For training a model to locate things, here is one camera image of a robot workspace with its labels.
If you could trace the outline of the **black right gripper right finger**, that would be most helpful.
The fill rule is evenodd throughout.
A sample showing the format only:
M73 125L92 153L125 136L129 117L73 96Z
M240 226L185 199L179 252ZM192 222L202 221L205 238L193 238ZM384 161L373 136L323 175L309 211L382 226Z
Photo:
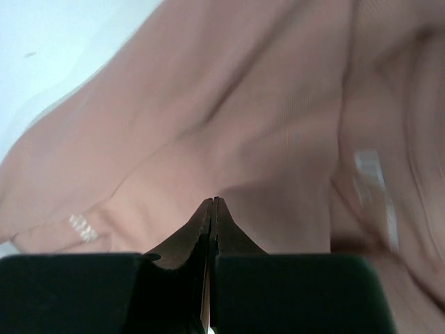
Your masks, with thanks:
M363 257L269 255L215 198L210 325L216 333L395 333L380 280Z

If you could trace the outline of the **pink printed t-shirt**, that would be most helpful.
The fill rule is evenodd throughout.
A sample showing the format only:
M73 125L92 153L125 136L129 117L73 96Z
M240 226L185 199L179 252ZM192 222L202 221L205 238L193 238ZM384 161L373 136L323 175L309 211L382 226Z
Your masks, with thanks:
M444 332L444 2L164 1L1 163L1 240L144 252L220 196L269 253L356 253Z

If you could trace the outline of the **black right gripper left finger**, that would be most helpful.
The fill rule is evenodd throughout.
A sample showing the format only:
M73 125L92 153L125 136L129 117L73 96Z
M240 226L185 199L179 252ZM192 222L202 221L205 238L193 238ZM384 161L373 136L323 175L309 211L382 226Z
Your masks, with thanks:
M11 255L2 333L206 333L212 199L150 252Z

